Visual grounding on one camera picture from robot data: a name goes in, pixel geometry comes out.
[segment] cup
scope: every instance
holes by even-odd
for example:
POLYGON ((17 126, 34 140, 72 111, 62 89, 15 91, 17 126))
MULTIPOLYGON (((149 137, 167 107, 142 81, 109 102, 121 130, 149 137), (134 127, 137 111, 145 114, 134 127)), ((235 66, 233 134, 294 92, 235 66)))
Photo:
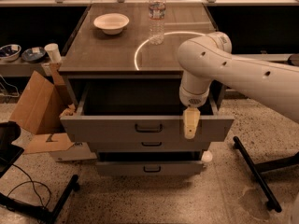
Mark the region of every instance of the cup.
POLYGON ((50 60, 53 63, 59 63, 62 60, 58 45, 56 43, 50 43, 45 47, 45 51, 48 53, 50 60))

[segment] clear water bottle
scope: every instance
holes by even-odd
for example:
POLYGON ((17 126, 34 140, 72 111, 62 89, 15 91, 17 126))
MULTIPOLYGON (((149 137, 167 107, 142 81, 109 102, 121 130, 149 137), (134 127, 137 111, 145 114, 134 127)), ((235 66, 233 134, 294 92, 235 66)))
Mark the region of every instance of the clear water bottle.
POLYGON ((149 42, 159 45, 164 41, 166 0, 149 0, 149 42))

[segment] speckled floor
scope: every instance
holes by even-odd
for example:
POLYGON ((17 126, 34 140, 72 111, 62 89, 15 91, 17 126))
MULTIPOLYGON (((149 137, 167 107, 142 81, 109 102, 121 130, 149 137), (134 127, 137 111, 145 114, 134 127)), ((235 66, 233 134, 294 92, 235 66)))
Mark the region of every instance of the speckled floor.
MULTIPOLYGON (((15 104, 0 100, 0 121, 7 121, 15 104)), ((51 210, 73 174, 80 191, 72 192, 56 223, 288 223, 292 202, 299 191, 299 167, 264 174, 283 211, 267 211, 267 201, 240 153, 233 149, 237 135, 255 162, 295 154, 299 150, 299 125, 249 99, 225 99, 221 114, 235 122, 223 143, 212 143, 213 161, 192 177, 100 176, 94 161, 55 162, 48 153, 22 155, 16 164, 52 192, 51 210)), ((16 145, 25 147, 32 135, 22 131, 16 145)), ((28 178, 11 167, 0 179, 0 191, 28 178)), ((36 185, 44 202, 48 193, 36 185)), ((16 189, 12 198, 39 204, 31 185, 16 189)), ((37 223, 0 207, 1 224, 37 223)))

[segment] small bowl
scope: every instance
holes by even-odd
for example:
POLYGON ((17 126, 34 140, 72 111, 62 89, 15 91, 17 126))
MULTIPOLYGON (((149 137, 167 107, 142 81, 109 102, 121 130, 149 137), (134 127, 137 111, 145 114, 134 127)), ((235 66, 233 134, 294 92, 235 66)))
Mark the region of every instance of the small bowl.
POLYGON ((108 13, 97 17, 93 24, 107 35, 116 35, 129 23, 128 17, 120 13, 108 13))
POLYGON ((21 46, 16 44, 10 44, 0 48, 0 59, 8 62, 15 61, 19 58, 21 52, 21 46))
POLYGON ((46 54, 44 48, 31 48, 23 52, 21 58, 28 63, 39 63, 45 58, 46 54))

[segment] drawer handle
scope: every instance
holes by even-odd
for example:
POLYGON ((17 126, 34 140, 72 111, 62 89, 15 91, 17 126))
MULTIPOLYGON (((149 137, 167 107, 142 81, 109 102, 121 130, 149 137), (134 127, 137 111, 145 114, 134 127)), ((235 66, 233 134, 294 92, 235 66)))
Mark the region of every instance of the drawer handle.
POLYGON ((154 142, 141 142, 141 145, 144 147, 158 147, 162 145, 162 142, 154 143, 154 142))
POLYGON ((160 124, 159 128, 155 128, 155 129, 142 129, 138 127, 138 124, 135 125, 135 130, 139 133, 159 133, 161 132, 163 129, 163 125, 160 124))
POLYGON ((144 173, 159 173, 161 172, 161 166, 157 166, 157 167, 143 167, 143 171, 144 173))

